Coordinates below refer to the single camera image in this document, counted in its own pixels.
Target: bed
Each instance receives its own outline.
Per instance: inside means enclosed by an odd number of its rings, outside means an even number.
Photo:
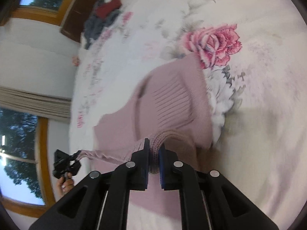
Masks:
[[[307,200],[307,26],[291,0],[121,1],[122,14],[89,50],[81,41],[70,152],[95,148],[93,127],[147,73],[195,52],[213,107],[214,145],[199,153],[202,170],[219,170],[288,229]],[[76,182],[94,168],[81,162]],[[180,229],[179,195],[158,181],[150,175],[150,191],[131,193],[127,229]]]

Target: human hand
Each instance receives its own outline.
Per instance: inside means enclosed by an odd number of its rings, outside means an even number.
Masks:
[[[67,174],[68,179],[64,182],[64,177],[61,177],[56,182],[56,189],[60,197],[62,198],[65,194],[67,194],[74,187],[74,180],[72,179],[72,174]]]

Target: brown wooden headboard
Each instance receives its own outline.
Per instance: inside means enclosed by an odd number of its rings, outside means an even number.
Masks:
[[[65,21],[62,23],[61,33],[76,42],[80,42],[84,22],[88,19],[96,1],[75,0]]]

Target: red cloth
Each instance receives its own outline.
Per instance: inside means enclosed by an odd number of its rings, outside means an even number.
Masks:
[[[96,9],[96,15],[104,20],[114,9],[119,9],[121,6],[122,2],[120,0],[111,0],[108,3],[104,3],[99,6]]]

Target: window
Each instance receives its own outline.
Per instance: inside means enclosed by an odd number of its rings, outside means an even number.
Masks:
[[[55,203],[47,161],[48,120],[0,108],[0,192],[5,208],[39,217]]]
[[[12,17],[61,25],[73,0],[21,0]]]

